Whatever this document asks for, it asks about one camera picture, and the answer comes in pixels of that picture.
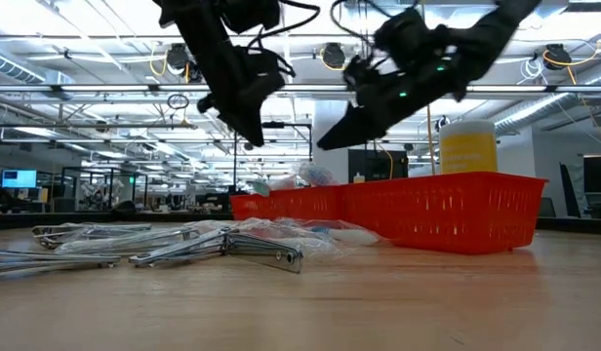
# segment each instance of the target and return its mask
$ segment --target orange basket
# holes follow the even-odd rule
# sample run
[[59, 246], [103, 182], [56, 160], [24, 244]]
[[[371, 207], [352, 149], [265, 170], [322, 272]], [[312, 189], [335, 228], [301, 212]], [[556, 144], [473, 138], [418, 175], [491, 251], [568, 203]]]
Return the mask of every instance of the orange basket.
[[531, 244], [546, 180], [476, 172], [231, 197], [237, 220], [341, 219], [400, 247], [490, 254]]

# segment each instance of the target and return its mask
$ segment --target yellow container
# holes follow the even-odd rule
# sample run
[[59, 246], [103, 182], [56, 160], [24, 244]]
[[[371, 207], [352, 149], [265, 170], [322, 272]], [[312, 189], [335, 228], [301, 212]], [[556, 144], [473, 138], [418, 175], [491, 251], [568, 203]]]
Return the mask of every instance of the yellow container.
[[465, 121], [439, 130], [441, 174], [497, 172], [495, 128], [489, 121]]

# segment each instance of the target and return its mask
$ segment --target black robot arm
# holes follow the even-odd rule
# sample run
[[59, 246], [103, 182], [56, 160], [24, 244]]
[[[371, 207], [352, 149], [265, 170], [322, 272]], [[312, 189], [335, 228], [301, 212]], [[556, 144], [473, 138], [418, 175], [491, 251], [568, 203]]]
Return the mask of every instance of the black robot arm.
[[[285, 85], [280, 73], [295, 73], [280, 56], [263, 47], [233, 46], [225, 27], [238, 34], [258, 25], [271, 29], [279, 24], [279, 0], [153, 2], [162, 9], [162, 27], [177, 25], [210, 87], [211, 92], [197, 103], [199, 111], [217, 109], [229, 127], [251, 144], [262, 146], [261, 105]], [[289, 70], [280, 67], [280, 62]]]
[[428, 29], [414, 7], [390, 18], [375, 32], [374, 45], [393, 59], [398, 71], [381, 75], [372, 55], [354, 58], [343, 78], [356, 94], [356, 106], [348, 105], [318, 146], [329, 150], [384, 137], [393, 125], [446, 94], [463, 99], [469, 82], [485, 75], [540, 2], [499, 1], [468, 29], [443, 24]]

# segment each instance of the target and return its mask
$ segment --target plastic bag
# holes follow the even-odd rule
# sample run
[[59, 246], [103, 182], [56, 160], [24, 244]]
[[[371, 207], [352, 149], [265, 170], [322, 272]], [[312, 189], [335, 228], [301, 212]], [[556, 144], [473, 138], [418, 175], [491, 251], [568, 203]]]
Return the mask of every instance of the plastic bag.
[[93, 240], [118, 237], [149, 229], [151, 229], [151, 224], [64, 223], [36, 226], [32, 228], [32, 233], [34, 240], [42, 247], [55, 249], [73, 237], [76, 240]]
[[263, 180], [249, 180], [247, 184], [253, 187], [253, 190], [261, 196], [270, 196], [270, 191], [275, 190], [290, 190], [296, 189], [297, 187], [297, 176], [290, 175], [283, 179], [273, 180], [271, 182], [265, 182]]
[[203, 220], [92, 240], [85, 234], [73, 235], [56, 249], [56, 253], [140, 254], [199, 237], [199, 233], [217, 232], [225, 227], [300, 249], [307, 258], [339, 258], [379, 240], [376, 233], [341, 220], [279, 218], [272, 221], [249, 218], [243, 221]]
[[299, 176], [311, 186], [338, 185], [333, 174], [322, 166], [311, 162], [300, 165], [298, 169]]
[[303, 221], [279, 218], [271, 221], [249, 218], [232, 228], [293, 246], [310, 258], [339, 258], [379, 240], [376, 233], [340, 220]]

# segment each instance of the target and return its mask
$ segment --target table surface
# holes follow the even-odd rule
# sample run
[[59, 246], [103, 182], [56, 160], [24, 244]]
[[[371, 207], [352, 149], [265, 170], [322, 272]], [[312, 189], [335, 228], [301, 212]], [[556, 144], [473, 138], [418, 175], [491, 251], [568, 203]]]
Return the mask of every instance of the table surface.
[[[0, 249], [36, 244], [8, 230]], [[601, 350], [601, 236], [305, 263], [299, 275], [218, 257], [0, 279], [0, 350]]]

